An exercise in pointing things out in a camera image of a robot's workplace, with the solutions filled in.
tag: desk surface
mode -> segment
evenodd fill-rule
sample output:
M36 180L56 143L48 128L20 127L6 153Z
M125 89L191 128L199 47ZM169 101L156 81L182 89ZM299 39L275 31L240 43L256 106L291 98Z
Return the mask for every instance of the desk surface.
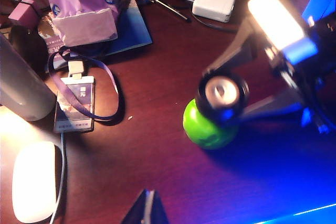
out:
M237 0L225 26L238 27L246 2ZM159 5L140 8L153 44L107 60L122 86L123 120L66 134L65 211L56 223L120 223L144 188L159 192L172 224L254 223L336 202L333 135L302 129L298 121L263 121L242 125L222 150L193 144L183 131L184 108L203 69L234 35L195 20L186 23ZM236 71L249 84L251 103L285 86L271 75L262 50ZM97 81L96 112L113 111L116 98L108 77L96 68L89 74ZM56 93L52 81L46 83ZM1 223L12 224L18 223L11 197L16 155L31 142L60 143L52 114L27 123L0 107L0 121Z

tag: white mouse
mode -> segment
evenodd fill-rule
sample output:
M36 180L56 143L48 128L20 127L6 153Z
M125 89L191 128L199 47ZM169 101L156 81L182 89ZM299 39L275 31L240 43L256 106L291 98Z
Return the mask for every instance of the white mouse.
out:
M56 158L52 142L37 142L16 157L12 202L15 217L23 223L47 219L56 209Z

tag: pink cube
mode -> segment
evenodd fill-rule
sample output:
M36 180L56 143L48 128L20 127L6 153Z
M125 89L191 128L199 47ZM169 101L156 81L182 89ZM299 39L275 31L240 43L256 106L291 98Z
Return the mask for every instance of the pink cube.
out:
M33 30L39 23L40 13L36 2L33 0L22 0L8 18L15 25L21 25Z

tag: green ball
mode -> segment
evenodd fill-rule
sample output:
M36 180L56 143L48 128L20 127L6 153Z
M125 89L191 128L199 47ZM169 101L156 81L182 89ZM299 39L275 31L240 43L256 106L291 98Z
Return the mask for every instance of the green ball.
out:
M192 142L207 150L224 147L238 132L238 126L219 127L204 117L198 111L195 99L184 110L183 128Z

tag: pen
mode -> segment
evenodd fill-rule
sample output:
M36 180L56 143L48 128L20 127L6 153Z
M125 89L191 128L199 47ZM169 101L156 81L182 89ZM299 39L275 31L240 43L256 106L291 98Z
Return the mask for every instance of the pen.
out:
M183 14L181 14L179 11L175 10L173 7L165 4L164 2L160 1L160 0L149 0L153 3L158 3L164 7L166 7L168 10L172 11L173 13L175 13L177 16L179 16L180 18L182 18L183 20L185 20L186 22L190 22L190 18L184 16Z

